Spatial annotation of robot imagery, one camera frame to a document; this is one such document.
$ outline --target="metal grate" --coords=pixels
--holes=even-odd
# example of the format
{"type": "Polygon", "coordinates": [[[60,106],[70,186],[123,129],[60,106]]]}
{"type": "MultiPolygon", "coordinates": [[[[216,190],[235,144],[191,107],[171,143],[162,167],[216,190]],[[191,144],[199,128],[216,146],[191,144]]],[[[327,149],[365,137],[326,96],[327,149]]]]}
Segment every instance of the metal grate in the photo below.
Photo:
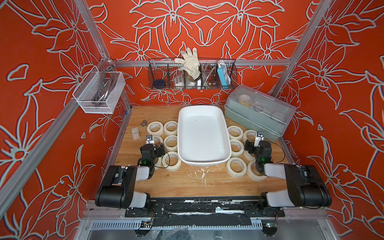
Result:
{"type": "Polygon", "coordinates": [[[224,61],[226,67],[227,67],[227,73],[229,77],[231,78],[231,84],[228,86],[222,86],[220,78],[217,73],[217,61],[218,59],[206,59],[202,60],[200,59],[200,66],[199,70],[205,68],[208,63],[211,65],[212,68],[216,67],[216,70],[213,74],[211,74],[208,77],[208,82],[216,82],[215,86],[175,86],[173,79],[179,75],[183,74],[183,77],[185,79],[185,71],[179,71],[177,70],[179,67],[182,67],[182,64],[178,64],[173,62],[173,60],[169,58],[161,58],[161,59],[150,59],[149,60],[149,69],[148,69],[148,81],[149,81],[149,87],[151,89],[235,89],[238,86],[237,83],[237,68],[235,66],[235,60],[230,59],[221,59],[224,61]],[[165,86],[154,86],[154,81],[162,79],[166,83],[165,86]]]}
{"type": "MultiPolygon", "coordinates": [[[[94,220],[91,226],[91,230],[136,230],[140,227],[142,222],[146,222],[148,219],[120,219],[120,220],[94,220]]],[[[232,225],[232,226],[196,226],[196,225],[174,225],[174,226],[161,226],[153,227],[153,229],[165,229],[170,230],[177,227],[185,227],[190,230],[250,230],[250,229],[263,229],[261,220],[251,219],[252,225],[232,225]]]]}
{"type": "Polygon", "coordinates": [[[116,104],[120,98],[120,95],[124,89],[125,81],[122,72],[106,72],[105,78],[101,79],[100,72],[96,69],[96,73],[88,84],[84,87],[81,93],[76,91],[80,88],[76,88],[73,92],[73,97],[76,99],[79,106],[85,113],[104,113],[112,114],[115,110],[116,104]],[[113,89],[109,90],[110,93],[105,101],[93,101],[92,98],[99,90],[100,81],[104,83],[112,77],[112,74],[117,75],[116,85],[113,89]]]}
{"type": "Polygon", "coordinates": [[[252,227],[255,229],[263,229],[263,224],[261,220],[251,219],[252,227]]]}

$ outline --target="white work glove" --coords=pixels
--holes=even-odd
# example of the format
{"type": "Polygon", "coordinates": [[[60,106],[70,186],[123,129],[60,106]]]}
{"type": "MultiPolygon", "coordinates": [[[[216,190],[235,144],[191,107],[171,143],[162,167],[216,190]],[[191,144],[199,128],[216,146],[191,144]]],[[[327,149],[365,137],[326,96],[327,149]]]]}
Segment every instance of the white work glove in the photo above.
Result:
{"type": "Polygon", "coordinates": [[[187,48],[187,52],[180,51],[184,59],[175,58],[175,63],[183,64],[184,66],[179,67],[178,70],[185,70],[193,79],[197,79],[200,76],[197,49],[193,48],[192,51],[190,48],[187,48]]]}

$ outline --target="red floral wallpaper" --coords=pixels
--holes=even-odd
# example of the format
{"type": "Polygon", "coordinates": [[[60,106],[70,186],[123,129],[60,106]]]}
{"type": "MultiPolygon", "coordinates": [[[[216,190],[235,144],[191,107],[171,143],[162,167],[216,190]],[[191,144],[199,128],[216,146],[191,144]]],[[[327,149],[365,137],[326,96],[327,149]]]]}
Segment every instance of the red floral wallpaper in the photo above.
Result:
{"type": "Polygon", "coordinates": [[[384,238],[384,3],[334,1],[280,99],[297,107],[284,137],[333,195],[342,239],[384,238]]]}
{"type": "Polygon", "coordinates": [[[0,19],[2,187],[101,57],[72,0],[2,1],[0,19]]]}
{"type": "Polygon", "coordinates": [[[126,114],[79,107],[0,221],[2,239],[73,239],[105,173],[126,114]]]}
{"type": "MultiPolygon", "coordinates": [[[[319,1],[87,0],[114,60],[174,58],[196,47],[202,58],[289,59],[319,1]]],[[[265,93],[283,66],[238,68],[238,83],[265,93]]],[[[228,91],[151,90],[146,68],[125,68],[136,105],[223,104],[228,91]]]]}
{"type": "MultiPolygon", "coordinates": [[[[0,187],[100,61],[73,0],[0,1],[0,187]]],[[[73,238],[126,108],[112,115],[78,108],[0,220],[1,239],[73,238]]]]}

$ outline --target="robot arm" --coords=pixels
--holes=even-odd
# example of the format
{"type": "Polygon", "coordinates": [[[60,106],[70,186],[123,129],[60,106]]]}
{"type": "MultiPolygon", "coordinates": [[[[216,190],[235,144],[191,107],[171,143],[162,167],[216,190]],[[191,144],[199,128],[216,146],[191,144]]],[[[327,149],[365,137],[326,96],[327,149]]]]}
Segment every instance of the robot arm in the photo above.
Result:
{"type": "Polygon", "coordinates": [[[331,195],[314,165],[274,164],[271,143],[257,132],[255,143],[249,140],[245,150],[255,155],[256,168],[262,175],[285,179],[287,189],[261,194],[260,204],[271,207],[327,207],[331,195]]]}
{"type": "Polygon", "coordinates": [[[96,193],[95,204],[99,207],[126,209],[129,207],[151,208],[148,193],[136,192],[135,182],[150,179],[155,171],[155,159],[165,154],[164,146],[154,145],[152,135],[140,147],[142,157],[137,166],[110,166],[96,193]]]}

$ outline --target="white plastic tray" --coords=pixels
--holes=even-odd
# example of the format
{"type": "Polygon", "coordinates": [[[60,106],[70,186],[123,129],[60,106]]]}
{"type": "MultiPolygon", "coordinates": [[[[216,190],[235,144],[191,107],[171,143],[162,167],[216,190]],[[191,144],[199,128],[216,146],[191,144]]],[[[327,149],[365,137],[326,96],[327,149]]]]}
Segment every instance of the white plastic tray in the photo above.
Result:
{"type": "Polygon", "coordinates": [[[215,106],[184,107],[179,112],[177,151],[192,166],[211,166],[231,157],[223,111],[215,106]]]}

